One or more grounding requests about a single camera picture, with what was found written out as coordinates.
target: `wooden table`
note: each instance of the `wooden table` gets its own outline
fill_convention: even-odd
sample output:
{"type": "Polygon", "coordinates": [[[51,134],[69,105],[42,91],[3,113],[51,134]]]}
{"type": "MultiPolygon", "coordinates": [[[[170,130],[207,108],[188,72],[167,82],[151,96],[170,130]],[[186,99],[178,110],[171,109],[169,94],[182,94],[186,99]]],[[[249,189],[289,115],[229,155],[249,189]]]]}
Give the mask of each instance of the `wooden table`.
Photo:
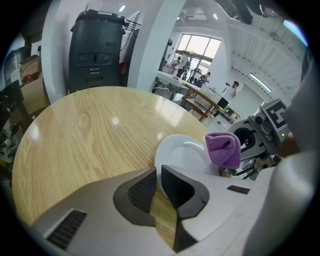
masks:
{"type": "MultiPolygon", "coordinates": [[[[17,150],[14,202],[27,224],[80,187],[154,166],[167,136],[191,136],[203,145],[208,130],[190,113],[158,95],[126,87],[97,87],[63,97],[31,124],[17,150]]],[[[176,212],[158,188],[151,215],[173,245],[176,212]]]]}
{"type": "Polygon", "coordinates": [[[183,107],[186,103],[191,105],[191,107],[194,110],[196,110],[199,114],[201,114],[201,117],[199,119],[200,122],[202,122],[205,118],[208,117],[208,114],[212,110],[213,107],[217,108],[219,112],[221,112],[223,110],[217,103],[215,103],[212,99],[210,99],[206,94],[201,92],[200,91],[201,88],[199,88],[191,83],[188,83],[188,82],[184,82],[183,85],[188,88],[188,91],[182,97],[182,102],[181,102],[180,106],[183,107]],[[208,101],[210,103],[210,107],[205,109],[203,106],[201,106],[199,103],[196,102],[195,97],[192,97],[191,93],[195,93],[195,94],[201,96],[202,98],[204,98],[206,101],[208,101]]]}

